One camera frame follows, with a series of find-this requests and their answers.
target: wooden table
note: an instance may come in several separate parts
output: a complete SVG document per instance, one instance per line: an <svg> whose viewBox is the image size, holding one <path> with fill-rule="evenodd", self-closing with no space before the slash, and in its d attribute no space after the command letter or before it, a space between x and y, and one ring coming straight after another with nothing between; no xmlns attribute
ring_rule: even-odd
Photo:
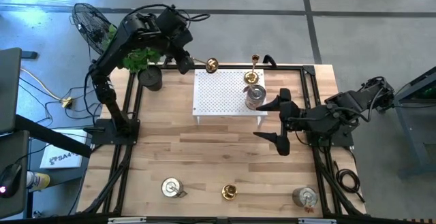
<svg viewBox="0 0 436 224"><path fill-rule="evenodd" d="M316 65L321 100L338 92L331 65ZM128 72L114 70L111 75L120 107L123 104ZM304 107L302 87L297 71L265 71L267 101L279 89L291 90L292 100ZM138 143L132 153L125 192L123 215L127 216L227 216L227 217L320 217L320 201L314 213L306 213L292 201L292 191L312 187L317 191L313 156L295 133L289 133L291 153L277 154L274 145L252 134L258 131L255 118L203 118L196 125L192 117L193 71L180 75L176 70L163 70L163 88L159 92L144 89L139 119ZM132 91L133 107L137 81ZM313 92L309 89L311 104ZM110 115L106 108L103 118ZM279 116L269 112L261 131L280 130ZM84 180L78 211L84 210L97 197L108 180L113 146L102 146L93 153ZM332 148L332 158L340 168L356 171L349 152ZM188 193L171 199L161 193L162 181L175 177ZM232 183L238 189L233 201L224 200L221 189ZM330 187L326 184L330 209L333 209ZM114 207L118 194L112 196ZM355 194L346 193L361 212L364 204Z"/></svg>

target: metal can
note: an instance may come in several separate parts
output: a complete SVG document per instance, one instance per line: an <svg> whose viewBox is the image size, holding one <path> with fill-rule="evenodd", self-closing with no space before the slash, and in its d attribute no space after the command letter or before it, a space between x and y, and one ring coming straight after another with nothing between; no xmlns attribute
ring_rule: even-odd
<svg viewBox="0 0 436 224"><path fill-rule="evenodd" d="M185 197L186 192L183 190L183 184L181 181L175 178L167 178L162 183L162 193L166 197Z"/></svg>
<svg viewBox="0 0 436 224"><path fill-rule="evenodd" d="M247 98L245 98L245 105L251 109L256 108L264 103L266 97L266 90L259 84L249 85L245 87L244 92L247 92Z"/></svg>
<svg viewBox="0 0 436 224"><path fill-rule="evenodd" d="M313 207L318 201L318 196L310 187L301 187L292 192L292 200L299 207Z"/></svg>
<svg viewBox="0 0 436 224"><path fill-rule="evenodd" d="M45 189L49 184L49 175L32 171L27 172L26 187L30 192Z"/></svg>

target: pegboard leg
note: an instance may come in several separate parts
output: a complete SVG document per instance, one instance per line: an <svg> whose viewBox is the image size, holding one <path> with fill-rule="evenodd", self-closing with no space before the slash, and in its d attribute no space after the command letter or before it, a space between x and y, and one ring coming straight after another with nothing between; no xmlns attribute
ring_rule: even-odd
<svg viewBox="0 0 436 224"><path fill-rule="evenodd" d="M264 123L265 116L258 116L258 127L262 126L262 123Z"/></svg>
<svg viewBox="0 0 436 224"><path fill-rule="evenodd" d="M200 116L194 116L194 118L197 122L197 125L200 125Z"/></svg>

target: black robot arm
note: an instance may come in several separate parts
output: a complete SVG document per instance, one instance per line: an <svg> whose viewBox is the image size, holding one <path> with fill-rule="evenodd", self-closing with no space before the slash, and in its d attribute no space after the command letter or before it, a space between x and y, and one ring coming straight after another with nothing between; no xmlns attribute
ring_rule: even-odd
<svg viewBox="0 0 436 224"><path fill-rule="evenodd" d="M174 7L166 8L159 17L153 14L129 14L121 21L106 51L90 66L85 84L90 76L98 100L107 106L112 116L115 136L128 136L131 122L116 103L116 93L109 74L115 67L123 68L123 58L132 50L146 47L174 58L178 70L186 74L193 67L193 60L183 49L193 39L186 26L185 18Z"/></svg>
<svg viewBox="0 0 436 224"><path fill-rule="evenodd" d="M292 100L288 89L272 102L260 106L260 111L280 111L281 134L254 132L255 135L274 143L280 155L290 153L288 131L306 131L319 140L329 140L341 127L352 131L359 125L359 118L371 120L372 109L388 108L394 99L394 89L383 77L375 77L362 84L358 91L338 93L325 100L325 105L311 109L299 108ZM369 110L368 116L362 112Z"/></svg>

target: white pegboard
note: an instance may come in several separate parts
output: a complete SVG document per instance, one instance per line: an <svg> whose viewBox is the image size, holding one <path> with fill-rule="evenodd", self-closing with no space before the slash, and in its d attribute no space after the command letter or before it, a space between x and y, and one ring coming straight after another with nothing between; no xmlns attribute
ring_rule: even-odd
<svg viewBox="0 0 436 224"><path fill-rule="evenodd" d="M244 74L251 69L218 69L208 74L196 69L193 88L193 116L266 116L268 112L250 110L245 105L247 86ZM265 87L264 70L255 69L258 84Z"/></svg>

